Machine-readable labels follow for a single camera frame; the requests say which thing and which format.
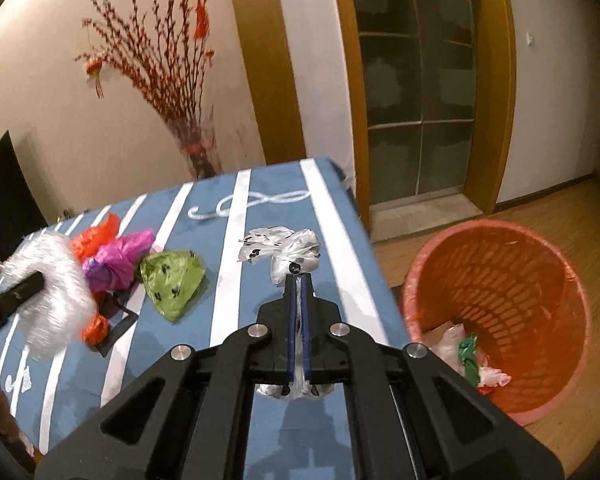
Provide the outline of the white translucent bag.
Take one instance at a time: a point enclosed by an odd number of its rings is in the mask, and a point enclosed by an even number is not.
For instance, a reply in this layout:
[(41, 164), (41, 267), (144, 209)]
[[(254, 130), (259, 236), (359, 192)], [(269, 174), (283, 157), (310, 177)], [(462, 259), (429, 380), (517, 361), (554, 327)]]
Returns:
[(18, 309), (19, 326), (32, 358), (45, 361), (80, 339), (97, 304), (68, 236), (55, 231), (38, 234), (1, 267), (7, 287), (36, 272), (42, 274), (44, 285)]

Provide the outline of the clear plastic bag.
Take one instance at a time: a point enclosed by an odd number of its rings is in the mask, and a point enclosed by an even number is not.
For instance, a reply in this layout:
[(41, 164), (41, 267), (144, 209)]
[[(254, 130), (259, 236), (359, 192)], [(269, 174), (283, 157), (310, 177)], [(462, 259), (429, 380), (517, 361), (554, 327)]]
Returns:
[[(469, 335), (463, 324), (445, 322), (434, 330), (424, 333), (422, 340), (438, 358), (442, 359), (445, 364), (448, 364), (457, 374), (464, 377), (463, 367), (460, 365), (457, 350), (460, 342)], [(509, 374), (489, 364), (488, 356), (478, 346), (478, 335), (477, 348), (480, 384), (475, 388), (482, 394), (489, 394), (497, 388), (506, 387), (512, 381), (512, 378)]]

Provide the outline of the dark green plastic bag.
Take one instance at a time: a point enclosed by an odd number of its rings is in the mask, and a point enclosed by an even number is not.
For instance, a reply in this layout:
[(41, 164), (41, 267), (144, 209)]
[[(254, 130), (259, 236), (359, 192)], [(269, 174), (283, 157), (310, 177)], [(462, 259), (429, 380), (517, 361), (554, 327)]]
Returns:
[(463, 367), (465, 379), (473, 386), (480, 384), (480, 368), (478, 364), (477, 335), (470, 334), (458, 345), (457, 350), (460, 365)]

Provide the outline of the orange plastic bag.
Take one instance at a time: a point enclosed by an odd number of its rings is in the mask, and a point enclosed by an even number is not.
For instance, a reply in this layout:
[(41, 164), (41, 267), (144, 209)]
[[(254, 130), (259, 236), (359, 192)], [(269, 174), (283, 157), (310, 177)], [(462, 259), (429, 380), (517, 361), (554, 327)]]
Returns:
[[(91, 226), (71, 241), (71, 247), (80, 263), (94, 257), (102, 246), (112, 242), (118, 234), (120, 218), (108, 212), (106, 218), (97, 226)], [(96, 347), (109, 333), (109, 324), (106, 318), (97, 312), (81, 333), (84, 344)]]

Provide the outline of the light green plastic bag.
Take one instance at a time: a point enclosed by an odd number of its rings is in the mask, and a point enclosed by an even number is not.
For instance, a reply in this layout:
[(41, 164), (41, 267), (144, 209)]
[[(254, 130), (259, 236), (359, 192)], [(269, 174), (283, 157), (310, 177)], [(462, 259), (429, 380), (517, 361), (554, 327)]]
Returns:
[(137, 271), (157, 312), (176, 322), (196, 295), (206, 264), (191, 250), (167, 250), (141, 258)]

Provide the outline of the white black-spotted plastic bag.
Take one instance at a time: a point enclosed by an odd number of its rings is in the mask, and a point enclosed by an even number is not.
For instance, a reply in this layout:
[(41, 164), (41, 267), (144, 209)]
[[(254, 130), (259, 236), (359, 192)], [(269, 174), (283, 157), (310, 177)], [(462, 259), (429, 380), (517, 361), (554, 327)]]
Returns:
[[(270, 278), (276, 287), (285, 286), (288, 276), (292, 276), (291, 284), (299, 285), (299, 275), (311, 275), (318, 268), (320, 249), (317, 235), (309, 229), (293, 231), (286, 226), (257, 228), (251, 230), (242, 240), (238, 260), (255, 263), (269, 258)], [(287, 341), (290, 342), (292, 357), (291, 380), (283, 386), (258, 385), (257, 393), (261, 396), (283, 401), (301, 398), (317, 401), (328, 396), (335, 389), (333, 385), (312, 385), (306, 379), (303, 339), (306, 322), (302, 321), (303, 314), (299, 301), (300, 292), (296, 290), (291, 293), (291, 318), (287, 328)]]

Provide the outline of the orange lined trash basket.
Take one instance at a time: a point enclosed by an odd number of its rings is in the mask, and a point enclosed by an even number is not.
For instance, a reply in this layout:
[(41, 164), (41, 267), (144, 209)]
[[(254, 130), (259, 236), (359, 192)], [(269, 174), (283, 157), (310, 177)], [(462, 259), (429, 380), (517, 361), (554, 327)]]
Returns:
[(502, 220), (471, 220), (434, 236), (406, 274), (401, 312), (414, 341), (445, 322), (476, 334), (488, 363), (512, 378), (488, 398), (522, 426), (569, 396), (592, 336), (591, 309), (568, 260)]

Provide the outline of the blue white striped tablecloth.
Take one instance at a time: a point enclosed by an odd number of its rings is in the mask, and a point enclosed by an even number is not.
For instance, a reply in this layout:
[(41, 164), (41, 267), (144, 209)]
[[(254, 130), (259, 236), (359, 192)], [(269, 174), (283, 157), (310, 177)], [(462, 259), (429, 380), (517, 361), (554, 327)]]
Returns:
[[(189, 249), (204, 262), (204, 278), (178, 322), (158, 313), (140, 286), (130, 297), (137, 320), (108, 356), (70, 344), (57, 360), (37, 361), (24, 343), (23, 320), (0, 330), (0, 383), (16, 421), (47, 454), (176, 344), (197, 351), (256, 322), (261, 304), (282, 296), (270, 279), (271, 260), (239, 262), (250, 230), (286, 226), (312, 230), (320, 263), (312, 272), (317, 297), (381, 344), (408, 337), (352, 200), (327, 159), (242, 170), (186, 183), (80, 214), (46, 228), (78, 235), (106, 212), (119, 214), (123, 235), (154, 229), (157, 249)], [(244, 478), (356, 479), (346, 397), (336, 386), (324, 400), (254, 396)]]

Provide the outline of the black television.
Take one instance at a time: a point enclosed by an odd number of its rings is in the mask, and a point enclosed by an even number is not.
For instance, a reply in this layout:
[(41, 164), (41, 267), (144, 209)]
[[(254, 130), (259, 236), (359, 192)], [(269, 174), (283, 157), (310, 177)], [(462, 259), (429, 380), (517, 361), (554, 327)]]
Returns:
[(23, 237), (46, 226), (6, 131), (0, 139), (0, 260), (11, 256)]

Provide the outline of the magenta purple plastic bag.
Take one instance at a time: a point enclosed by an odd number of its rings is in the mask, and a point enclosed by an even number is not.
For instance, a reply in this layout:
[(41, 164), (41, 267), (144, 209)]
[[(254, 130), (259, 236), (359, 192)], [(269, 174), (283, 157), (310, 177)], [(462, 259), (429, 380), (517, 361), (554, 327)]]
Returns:
[(90, 292), (128, 289), (135, 280), (137, 263), (148, 254), (155, 239), (154, 230), (147, 229), (118, 237), (99, 248), (82, 263)]

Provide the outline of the glass vase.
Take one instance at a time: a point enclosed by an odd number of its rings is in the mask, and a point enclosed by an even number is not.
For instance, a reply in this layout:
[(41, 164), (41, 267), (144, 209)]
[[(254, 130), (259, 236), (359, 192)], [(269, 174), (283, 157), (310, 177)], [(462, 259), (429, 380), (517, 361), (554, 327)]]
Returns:
[(202, 126), (195, 118), (178, 118), (168, 123), (176, 146), (184, 156), (194, 181), (209, 179), (223, 173), (212, 126)]

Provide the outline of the red dried branches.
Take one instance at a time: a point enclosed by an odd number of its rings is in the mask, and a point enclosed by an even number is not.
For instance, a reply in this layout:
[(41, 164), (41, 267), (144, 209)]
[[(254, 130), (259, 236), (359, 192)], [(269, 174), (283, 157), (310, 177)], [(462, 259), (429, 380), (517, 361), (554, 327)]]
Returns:
[(87, 77), (95, 80), (104, 67), (125, 77), (140, 92), (163, 122), (195, 118), (202, 125), (204, 83), (214, 51), (206, 40), (194, 41), (183, 27), (180, 0), (152, 0), (143, 11), (138, 0), (129, 0), (128, 14), (111, 0), (91, 0), (94, 18), (82, 27), (94, 32), (96, 42), (76, 56)]

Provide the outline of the glass panel door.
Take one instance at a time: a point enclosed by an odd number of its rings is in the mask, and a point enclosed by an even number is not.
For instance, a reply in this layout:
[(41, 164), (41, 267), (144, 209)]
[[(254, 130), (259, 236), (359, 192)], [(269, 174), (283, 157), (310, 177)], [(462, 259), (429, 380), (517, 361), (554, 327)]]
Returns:
[(470, 0), (353, 0), (370, 152), (370, 202), (460, 190), (474, 132)]

